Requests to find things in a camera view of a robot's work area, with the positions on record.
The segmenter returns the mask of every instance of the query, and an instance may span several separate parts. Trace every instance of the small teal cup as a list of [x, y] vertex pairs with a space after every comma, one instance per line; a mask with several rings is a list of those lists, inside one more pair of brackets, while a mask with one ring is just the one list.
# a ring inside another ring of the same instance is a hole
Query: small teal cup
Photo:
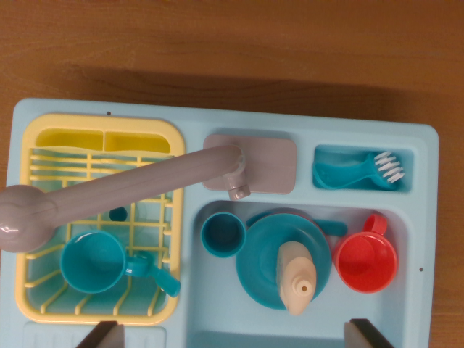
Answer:
[[150, 254], [128, 256], [116, 237], [100, 230], [86, 231], [70, 239], [62, 251], [60, 267], [65, 280], [87, 294], [112, 288], [125, 274], [153, 276], [171, 297], [178, 296], [181, 290], [181, 283], [166, 270], [156, 267]]
[[209, 216], [202, 226], [202, 243], [216, 257], [231, 257], [245, 245], [247, 228], [230, 212], [217, 212]]

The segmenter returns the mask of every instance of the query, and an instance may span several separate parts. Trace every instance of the red cup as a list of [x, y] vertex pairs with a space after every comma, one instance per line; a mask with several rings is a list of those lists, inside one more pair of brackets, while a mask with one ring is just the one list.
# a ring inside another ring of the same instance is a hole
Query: red cup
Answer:
[[371, 294], [385, 289], [398, 271], [398, 257], [384, 237], [386, 218], [372, 214], [363, 232], [342, 238], [332, 259], [340, 278], [351, 289]]

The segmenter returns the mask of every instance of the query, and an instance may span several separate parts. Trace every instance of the faucet spout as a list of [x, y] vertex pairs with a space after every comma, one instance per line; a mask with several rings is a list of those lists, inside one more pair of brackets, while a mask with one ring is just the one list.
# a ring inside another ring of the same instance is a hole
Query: faucet spout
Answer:
[[250, 195], [239, 147], [217, 146], [44, 193], [27, 185], [0, 193], [0, 248], [28, 252], [58, 226], [223, 177], [231, 199]]
[[244, 156], [237, 146], [227, 145], [126, 170], [46, 196], [58, 208], [54, 217], [56, 227], [219, 176], [232, 192], [229, 194], [232, 199], [249, 195]]

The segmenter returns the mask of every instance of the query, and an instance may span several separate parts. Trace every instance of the wooden table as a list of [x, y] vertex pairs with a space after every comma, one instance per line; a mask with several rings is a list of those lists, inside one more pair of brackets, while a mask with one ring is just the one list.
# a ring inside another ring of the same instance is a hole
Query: wooden table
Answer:
[[430, 347], [464, 347], [464, 4], [3, 1], [2, 185], [13, 108], [26, 97], [434, 126]]

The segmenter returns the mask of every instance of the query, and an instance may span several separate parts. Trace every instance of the yellow dish rack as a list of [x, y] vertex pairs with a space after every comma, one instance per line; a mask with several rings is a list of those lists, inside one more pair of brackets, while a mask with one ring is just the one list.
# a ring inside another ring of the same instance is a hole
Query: yellow dish rack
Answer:
[[[182, 154], [182, 135], [162, 120], [49, 114], [24, 132], [20, 182], [51, 191]], [[166, 296], [153, 278], [125, 276], [102, 294], [86, 295], [65, 282], [59, 257], [75, 234], [103, 229], [116, 235], [129, 255], [151, 252], [158, 267], [179, 278], [182, 201], [179, 189], [125, 207], [126, 221], [112, 221], [106, 212], [68, 223], [45, 246], [18, 254], [15, 294], [21, 311], [40, 323], [116, 320], [151, 326], [166, 320], [178, 297]]]

